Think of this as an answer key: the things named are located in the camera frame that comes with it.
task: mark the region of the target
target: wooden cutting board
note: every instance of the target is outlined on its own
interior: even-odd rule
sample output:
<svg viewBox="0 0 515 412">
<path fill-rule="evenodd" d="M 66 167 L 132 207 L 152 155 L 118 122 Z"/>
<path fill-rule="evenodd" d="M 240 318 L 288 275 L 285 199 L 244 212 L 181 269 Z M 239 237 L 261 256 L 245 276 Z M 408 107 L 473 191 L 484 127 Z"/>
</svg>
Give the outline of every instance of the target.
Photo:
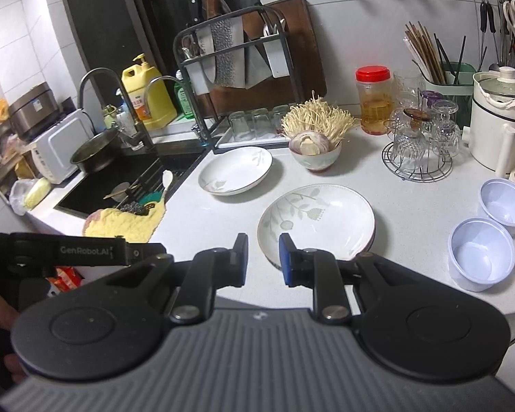
<svg viewBox="0 0 515 412">
<path fill-rule="evenodd" d="M 308 2 L 306 0 L 279 0 L 268 6 L 280 10 L 286 18 L 288 46 L 304 99 L 310 99 L 313 90 L 316 95 L 324 96 L 326 81 Z M 264 22 L 257 12 L 244 15 L 243 26 L 251 40 L 263 36 Z M 210 93 L 210 98 L 216 112 L 220 115 L 227 115 L 238 110 L 271 108 L 276 105 L 289 104 L 294 102 L 294 93 L 289 77 L 278 79 L 271 77 L 248 90 L 216 87 Z M 205 96 L 199 97 L 199 104 L 202 112 L 210 115 Z"/>
</svg>

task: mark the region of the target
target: white bowl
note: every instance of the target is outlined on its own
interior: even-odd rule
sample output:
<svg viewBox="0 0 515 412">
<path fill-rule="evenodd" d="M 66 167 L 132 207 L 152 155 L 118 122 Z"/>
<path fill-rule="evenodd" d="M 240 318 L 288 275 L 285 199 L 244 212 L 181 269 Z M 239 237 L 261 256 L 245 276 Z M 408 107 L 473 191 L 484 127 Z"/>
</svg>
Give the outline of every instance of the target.
<svg viewBox="0 0 515 412">
<path fill-rule="evenodd" d="M 477 213 L 497 221 L 515 236 L 515 183 L 504 179 L 485 182 L 479 191 Z"/>
<path fill-rule="evenodd" d="M 339 158 L 339 154 L 341 154 L 341 152 L 341 143 L 332 151 L 329 151 L 328 153 L 322 153 L 320 155 L 306 156 L 300 155 L 299 153 L 290 150 L 290 153 L 294 159 L 311 172 L 320 172 L 328 169 Z"/>
<path fill-rule="evenodd" d="M 218 196 L 249 191 L 267 176 L 271 154 L 260 147 L 241 147 L 215 157 L 198 176 L 203 190 Z"/>
<path fill-rule="evenodd" d="M 484 291 L 501 282 L 515 266 L 509 232 L 490 218 L 469 218 L 448 238 L 450 276 L 463 289 Z"/>
<path fill-rule="evenodd" d="M 341 185 L 313 184 L 282 195 L 261 216 L 257 241 L 278 269 L 278 238 L 288 232 L 300 249 L 323 249 L 350 260 L 374 238 L 372 207 L 359 193 Z"/>
</svg>

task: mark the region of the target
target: faucet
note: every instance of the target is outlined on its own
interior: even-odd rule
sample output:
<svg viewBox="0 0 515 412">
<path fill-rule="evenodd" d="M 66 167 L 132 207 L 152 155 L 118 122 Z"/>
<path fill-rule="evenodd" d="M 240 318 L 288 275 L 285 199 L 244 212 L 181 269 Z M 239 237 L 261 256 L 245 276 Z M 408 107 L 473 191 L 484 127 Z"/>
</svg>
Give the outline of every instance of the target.
<svg viewBox="0 0 515 412">
<path fill-rule="evenodd" d="M 86 82 L 88 82 L 88 79 L 90 78 L 90 76 L 92 74 L 97 74 L 97 73 L 110 75 L 118 84 L 120 92 L 122 93 L 122 97 L 124 98 L 124 102 L 126 102 L 128 111 L 133 118 L 133 123 L 135 124 L 135 128 L 137 130 L 137 134 L 135 136 L 126 138 L 128 140 L 128 142 L 134 146 L 139 144 L 139 142 L 143 142 L 143 146 L 145 147 L 145 150 L 147 150 L 149 152 L 154 152 L 155 146 L 152 143 L 151 136 L 149 136 L 149 132 L 147 131 L 147 128 L 145 127 L 143 121 L 141 119 L 139 119 L 139 117 L 137 116 L 136 110 L 133 107 L 133 104 L 129 98 L 128 92 L 126 91 L 126 87 L 122 83 L 122 79 L 119 77 L 119 75 L 117 73 L 115 73 L 110 68 L 95 68 L 86 73 L 86 75 L 80 81 L 80 85 L 78 87 L 78 108 L 84 108 L 84 86 L 85 86 Z"/>
<path fill-rule="evenodd" d="M 194 113 L 194 120 L 196 122 L 196 126 L 198 126 L 198 130 L 200 131 L 200 134 L 197 134 L 196 131 L 194 131 L 194 130 L 193 130 L 193 133 L 195 133 L 196 136 L 199 137 L 199 139 L 202 139 L 204 143 L 210 144 L 210 141 L 211 141 L 210 131 L 208 130 L 208 127 L 206 126 L 205 121 L 198 114 L 198 111 L 196 109 L 197 108 L 196 100 L 193 95 L 193 89 L 190 86 L 188 86 L 187 84 L 185 84 L 184 81 L 180 81 L 179 79 L 176 79 L 175 77 L 172 77 L 172 76 L 155 77 L 145 87 L 145 92 L 143 93 L 143 103 L 145 104 L 145 106 L 149 107 L 149 100 L 148 100 L 149 99 L 149 90 L 156 82 L 161 82 L 161 81 L 175 82 L 185 90 L 185 94 L 187 95 L 187 100 L 191 106 L 191 109 L 193 110 L 193 113 Z"/>
</svg>

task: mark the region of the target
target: person's hand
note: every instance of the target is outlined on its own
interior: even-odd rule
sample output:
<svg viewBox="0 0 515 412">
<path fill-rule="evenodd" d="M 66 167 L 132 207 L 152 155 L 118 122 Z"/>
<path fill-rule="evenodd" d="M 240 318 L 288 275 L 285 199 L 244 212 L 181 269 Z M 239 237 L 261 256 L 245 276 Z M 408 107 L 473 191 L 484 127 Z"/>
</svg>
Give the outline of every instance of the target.
<svg viewBox="0 0 515 412">
<path fill-rule="evenodd" d="M 18 317 L 19 313 L 0 296 L 0 328 L 8 331 L 11 330 Z M 15 354 L 12 353 L 4 356 L 4 365 L 10 371 L 11 379 L 14 383 L 18 384 L 27 377 Z"/>
</svg>

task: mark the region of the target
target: green bottle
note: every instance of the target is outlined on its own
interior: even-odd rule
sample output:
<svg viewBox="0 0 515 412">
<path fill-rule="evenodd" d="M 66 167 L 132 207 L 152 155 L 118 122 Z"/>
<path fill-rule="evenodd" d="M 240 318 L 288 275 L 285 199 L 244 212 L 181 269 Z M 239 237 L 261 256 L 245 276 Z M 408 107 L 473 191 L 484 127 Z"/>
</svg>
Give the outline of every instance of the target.
<svg viewBox="0 0 515 412">
<path fill-rule="evenodd" d="M 183 80 L 183 76 L 181 75 L 180 70 L 176 72 L 176 79 L 180 81 Z M 194 113 L 191 108 L 191 104 L 189 103 L 189 99 L 187 98 L 187 94 L 185 94 L 185 90 L 183 89 L 183 87 L 176 82 L 173 85 L 173 90 L 176 93 L 177 100 L 180 102 L 180 106 L 183 110 L 183 114 L 185 115 L 185 119 L 194 119 Z"/>
</svg>

